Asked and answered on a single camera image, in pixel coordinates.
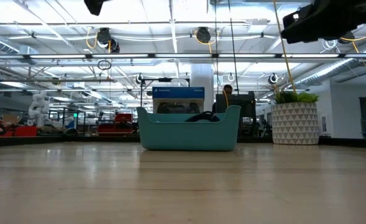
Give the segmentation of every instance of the white column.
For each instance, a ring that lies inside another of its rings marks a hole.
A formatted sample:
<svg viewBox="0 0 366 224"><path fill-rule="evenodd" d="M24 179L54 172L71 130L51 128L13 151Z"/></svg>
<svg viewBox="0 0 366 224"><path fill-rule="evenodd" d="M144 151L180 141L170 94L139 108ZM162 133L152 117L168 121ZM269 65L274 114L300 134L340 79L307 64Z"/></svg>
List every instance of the white column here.
<svg viewBox="0 0 366 224"><path fill-rule="evenodd" d="M214 103L212 64L191 64L191 86L205 88L204 111L212 111Z"/></svg>

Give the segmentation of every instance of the computer monitor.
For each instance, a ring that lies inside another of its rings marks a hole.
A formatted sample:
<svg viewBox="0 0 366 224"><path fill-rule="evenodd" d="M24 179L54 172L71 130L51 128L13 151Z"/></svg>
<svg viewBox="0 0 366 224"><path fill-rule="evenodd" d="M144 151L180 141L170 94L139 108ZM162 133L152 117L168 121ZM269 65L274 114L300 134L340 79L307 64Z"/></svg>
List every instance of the computer monitor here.
<svg viewBox="0 0 366 224"><path fill-rule="evenodd" d="M227 95L228 105L240 106L241 118L256 118L256 99L255 93L250 91L248 94ZM216 95L216 113L225 113L227 109L227 101L224 94Z"/></svg>

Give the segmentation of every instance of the plastic basket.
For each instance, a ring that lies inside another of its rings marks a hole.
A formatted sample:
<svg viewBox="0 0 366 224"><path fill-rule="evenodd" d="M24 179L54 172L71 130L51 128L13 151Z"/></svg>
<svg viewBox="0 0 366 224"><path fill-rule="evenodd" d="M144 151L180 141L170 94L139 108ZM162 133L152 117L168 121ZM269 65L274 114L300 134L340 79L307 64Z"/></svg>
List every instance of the plastic basket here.
<svg viewBox="0 0 366 224"><path fill-rule="evenodd" d="M237 144L240 106L217 114L219 122L185 122L195 114L152 114L137 108L141 145L148 150L231 151Z"/></svg>

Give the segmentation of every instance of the ceiling beam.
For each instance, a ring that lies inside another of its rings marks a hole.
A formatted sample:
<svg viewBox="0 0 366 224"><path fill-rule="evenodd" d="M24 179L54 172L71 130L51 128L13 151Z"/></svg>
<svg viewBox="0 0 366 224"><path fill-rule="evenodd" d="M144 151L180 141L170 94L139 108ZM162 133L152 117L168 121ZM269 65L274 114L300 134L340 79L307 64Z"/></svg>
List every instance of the ceiling beam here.
<svg viewBox="0 0 366 224"><path fill-rule="evenodd" d="M70 46L71 48L75 49L78 53L82 53L83 51L80 49L77 49L72 42L70 42L69 40L66 40L66 38L64 38L63 36L61 36L55 29L51 28L43 19L41 19L38 15L36 15L34 12L32 12L29 8L28 5L24 2L20 2L19 0L13 0L18 6L20 6L22 9L24 9L25 11L27 11L28 13L30 13L31 15L33 15L34 17L36 17L40 23L46 27L51 33L53 33L54 35L56 35L58 38L60 38L62 41L64 41L64 43L66 43L68 46Z"/></svg>

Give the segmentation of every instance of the geometric patterned pot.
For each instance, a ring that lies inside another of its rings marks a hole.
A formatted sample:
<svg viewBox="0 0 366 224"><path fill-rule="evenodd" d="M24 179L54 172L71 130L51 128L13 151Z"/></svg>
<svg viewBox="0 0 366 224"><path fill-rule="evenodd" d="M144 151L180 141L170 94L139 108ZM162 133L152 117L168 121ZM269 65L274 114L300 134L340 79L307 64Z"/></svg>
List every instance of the geometric patterned pot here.
<svg viewBox="0 0 366 224"><path fill-rule="evenodd" d="M316 103L284 103L272 106L272 140L275 144L318 144Z"/></svg>

